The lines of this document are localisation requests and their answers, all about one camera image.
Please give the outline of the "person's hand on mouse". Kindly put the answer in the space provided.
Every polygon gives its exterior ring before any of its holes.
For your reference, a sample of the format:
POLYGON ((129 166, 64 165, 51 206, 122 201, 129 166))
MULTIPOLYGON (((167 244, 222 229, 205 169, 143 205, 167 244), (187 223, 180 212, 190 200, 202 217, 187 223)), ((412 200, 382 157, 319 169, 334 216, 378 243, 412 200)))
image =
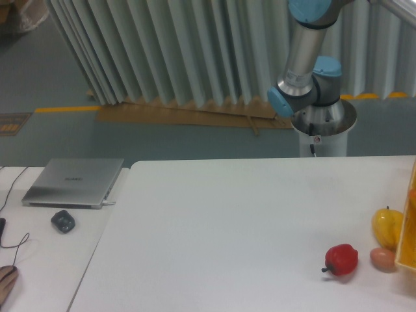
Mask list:
POLYGON ((18 276, 19 272, 15 266, 10 265, 1 267, 1 306, 5 303, 10 292, 14 288, 18 276))

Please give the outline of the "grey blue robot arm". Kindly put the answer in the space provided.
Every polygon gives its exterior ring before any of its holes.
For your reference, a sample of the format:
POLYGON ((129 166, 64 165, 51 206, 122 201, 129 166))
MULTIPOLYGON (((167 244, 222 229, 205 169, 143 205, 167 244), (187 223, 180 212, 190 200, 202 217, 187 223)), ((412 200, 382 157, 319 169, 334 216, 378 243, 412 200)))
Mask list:
POLYGON ((289 56, 268 101, 292 116, 342 93, 415 96, 414 1, 289 1, 289 56))

